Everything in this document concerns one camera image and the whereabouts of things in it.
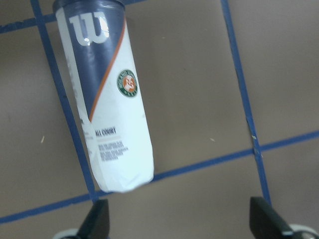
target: orange stripe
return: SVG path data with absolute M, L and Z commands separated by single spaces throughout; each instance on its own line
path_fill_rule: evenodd
M 102 82 L 100 84 L 98 93 L 96 94 L 96 97 L 95 97 L 95 100 L 94 100 L 94 103 L 93 103 L 93 106 L 92 106 L 92 109 L 91 109 L 91 113 L 90 113 L 90 116 L 89 116 L 90 122 L 92 122 L 92 118 L 93 118 L 93 115 L 94 115 L 96 104 L 99 101 L 99 97 L 100 97 L 100 94 L 102 92 L 102 89 L 103 89 L 103 87 L 104 87 L 104 85 L 106 83 L 106 80 L 107 80 L 107 78 L 108 78 L 108 76 L 110 74 L 110 71 L 111 71 L 111 69 L 113 67 L 114 61 L 115 61 L 115 59 L 116 59 L 116 57 L 117 57 L 117 55 L 119 53 L 120 47 L 122 45 L 122 40 L 123 40 L 123 36 L 124 36 L 124 32 L 125 32 L 125 26 L 126 26 L 126 19 L 124 17 L 124 25 L 123 25 L 123 29 L 122 29 L 122 32 L 121 32 L 120 40 L 119 40 L 118 45 L 116 46 L 116 49 L 115 49 L 114 55 L 112 57 L 112 60 L 111 60 L 109 66 L 108 66 L 108 68 L 107 68 L 107 70 L 106 70 L 106 72 L 105 72 L 105 74 L 103 76 L 103 80 L 102 80 Z

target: wilson tennis ball can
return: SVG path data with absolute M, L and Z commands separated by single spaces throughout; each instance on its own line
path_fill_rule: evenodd
M 53 4 L 91 168 L 105 192 L 153 179 L 153 150 L 124 5 L 116 0 Z

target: wilson logo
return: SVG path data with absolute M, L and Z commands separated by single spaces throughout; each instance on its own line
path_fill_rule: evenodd
M 70 23 L 73 24 L 76 39 L 78 40 L 81 46 L 90 46 L 92 42 L 95 42 L 98 44 L 103 43 L 110 36 L 108 23 L 106 21 L 104 13 L 99 11 L 99 12 L 94 12 L 93 15 L 95 18 L 99 20 L 101 30 L 95 29 L 93 16 L 91 12 L 84 13 L 81 15 L 76 15 L 69 18 Z M 82 29 L 81 29 L 81 20 L 84 21 L 84 24 L 85 24 L 85 29 L 87 33 L 86 37 L 83 35 Z

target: gray tile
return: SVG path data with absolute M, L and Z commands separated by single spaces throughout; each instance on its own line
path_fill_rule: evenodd
M 126 7 L 156 172 L 251 147 L 219 1 Z
M 0 45 L 0 215 L 87 193 L 37 28 Z
M 0 25 L 33 18 L 30 1 L 0 1 Z
M 53 13 L 53 10 L 52 10 L 53 3 L 54 3 L 54 0 L 39 0 L 39 4 L 40 4 L 43 15 Z
M 291 224 L 319 231 L 319 139 L 264 152 L 273 207 Z
M 70 228 L 78 229 L 90 211 L 91 206 L 91 202 L 85 202 L 1 225 L 0 238 L 51 239 L 60 231 Z
M 230 0 L 262 143 L 319 128 L 319 2 Z
M 111 238 L 248 238 L 249 199 L 261 195 L 243 158 L 108 196 Z

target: can lid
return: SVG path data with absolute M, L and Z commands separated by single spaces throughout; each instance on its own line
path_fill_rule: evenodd
M 69 4 L 77 2 L 77 1 L 96 1 L 96 0 L 55 0 L 53 5 L 52 5 L 53 12 L 56 13 L 56 11 L 58 11 L 61 7 L 65 7 Z M 117 2 L 117 3 L 121 4 L 123 7 L 125 7 L 122 0 L 107 0 L 107 1 Z

